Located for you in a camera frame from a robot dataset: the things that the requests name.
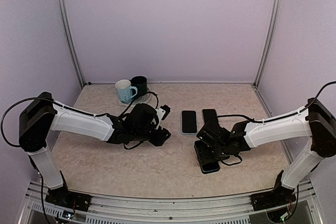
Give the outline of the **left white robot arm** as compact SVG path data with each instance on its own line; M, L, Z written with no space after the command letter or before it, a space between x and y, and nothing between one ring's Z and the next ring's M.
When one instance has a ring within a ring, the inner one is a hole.
M27 152L40 172L53 197L66 206L73 201L73 193L57 168L46 138L49 131L69 132L98 139L110 144L127 146L150 142L162 146L171 136L161 127L171 109L167 105L152 107L136 104L131 112L114 116L109 113L92 114L66 106L43 92L31 98L31 104L19 116L19 146Z

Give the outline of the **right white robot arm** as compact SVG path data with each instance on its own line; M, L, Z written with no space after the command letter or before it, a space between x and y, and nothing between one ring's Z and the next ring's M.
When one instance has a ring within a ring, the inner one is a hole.
M299 182L322 160L335 155L335 116L316 98L306 106L261 121L246 119L231 131L209 121L197 138L213 149L215 158L238 156L260 145L296 137L308 137L306 146L290 166L281 173L280 185L269 192L273 205L281 204Z

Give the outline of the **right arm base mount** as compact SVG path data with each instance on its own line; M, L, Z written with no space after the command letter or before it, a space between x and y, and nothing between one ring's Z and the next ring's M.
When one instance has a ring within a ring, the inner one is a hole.
M282 170L275 181L274 188L263 193L251 195L251 204L254 211L269 209L296 201L294 189L288 189L282 186L281 178L284 170Z

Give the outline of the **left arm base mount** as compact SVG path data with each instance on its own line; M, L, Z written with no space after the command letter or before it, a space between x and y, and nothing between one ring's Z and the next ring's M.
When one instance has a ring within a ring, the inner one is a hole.
M92 196L69 190L62 171L60 171L60 174L63 185L57 189L48 189L45 201L57 206L70 208L73 211L80 210L87 212Z

